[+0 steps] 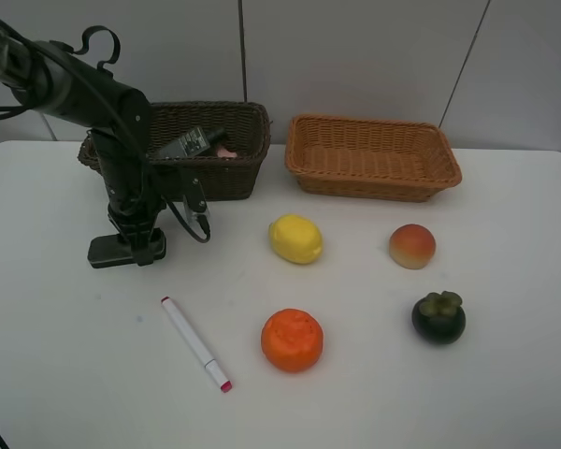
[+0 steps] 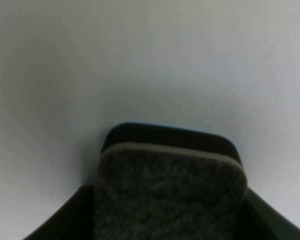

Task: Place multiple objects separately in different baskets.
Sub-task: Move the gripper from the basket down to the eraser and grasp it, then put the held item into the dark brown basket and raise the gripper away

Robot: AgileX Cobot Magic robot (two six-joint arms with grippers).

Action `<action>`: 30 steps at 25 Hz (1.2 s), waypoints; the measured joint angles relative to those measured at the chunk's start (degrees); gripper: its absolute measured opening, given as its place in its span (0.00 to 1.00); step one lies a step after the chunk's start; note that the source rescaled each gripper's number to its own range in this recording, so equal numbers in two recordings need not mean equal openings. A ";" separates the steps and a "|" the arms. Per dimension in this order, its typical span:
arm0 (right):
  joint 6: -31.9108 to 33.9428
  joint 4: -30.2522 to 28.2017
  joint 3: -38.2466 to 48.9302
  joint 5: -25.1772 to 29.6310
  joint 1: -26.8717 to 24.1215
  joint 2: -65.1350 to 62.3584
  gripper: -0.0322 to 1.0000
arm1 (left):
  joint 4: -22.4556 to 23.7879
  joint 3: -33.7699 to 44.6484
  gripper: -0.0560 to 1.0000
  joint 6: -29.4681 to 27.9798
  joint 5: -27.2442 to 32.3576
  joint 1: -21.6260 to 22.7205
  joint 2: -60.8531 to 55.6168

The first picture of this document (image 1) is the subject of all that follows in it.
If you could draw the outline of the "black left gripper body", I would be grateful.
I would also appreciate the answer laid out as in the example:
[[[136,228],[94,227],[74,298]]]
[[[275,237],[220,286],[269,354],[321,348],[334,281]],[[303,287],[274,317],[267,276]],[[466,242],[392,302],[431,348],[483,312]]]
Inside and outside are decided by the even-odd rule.
[[[110,199],[108,201],[108,219],[114,228],[124,237],[134,235],[151,236],[155,229],[158,214],[165,208],[163,199],[155,202],[141,201],[130,212],[123,212],[120,203]]]

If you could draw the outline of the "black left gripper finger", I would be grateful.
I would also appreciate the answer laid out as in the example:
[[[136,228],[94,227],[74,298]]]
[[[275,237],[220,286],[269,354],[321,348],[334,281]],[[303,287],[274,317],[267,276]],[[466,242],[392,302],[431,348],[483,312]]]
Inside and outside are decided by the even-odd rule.
[[[123,232],[119,231],[117,235],[117,242],[119,244],[119,250],[121,257],[127,259],[130,262],[135,262],[135,248],[137,243],[137,232]]]
[[[154,262],[154,250],[151,247],[153,227],[139,228],[133,236],[133,259],[138,266],[151,265]]]

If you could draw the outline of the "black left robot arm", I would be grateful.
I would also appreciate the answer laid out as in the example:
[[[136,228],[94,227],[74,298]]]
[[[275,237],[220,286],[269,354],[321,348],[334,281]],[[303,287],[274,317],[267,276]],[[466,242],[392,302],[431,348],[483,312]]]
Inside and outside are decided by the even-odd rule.
[[[0,83],[17,101],[0,107],[0,121],[35,110],[87,128],[116,229],[91,241],[88,261],[93,268],[147,266],[166,251],[165,234],[155,225],[165,199],[146,156],[151,104],[116,81],[104,62],[79,60],[99,30],[88,28],[76,51],[62,42],[31,41],[0,20]]]

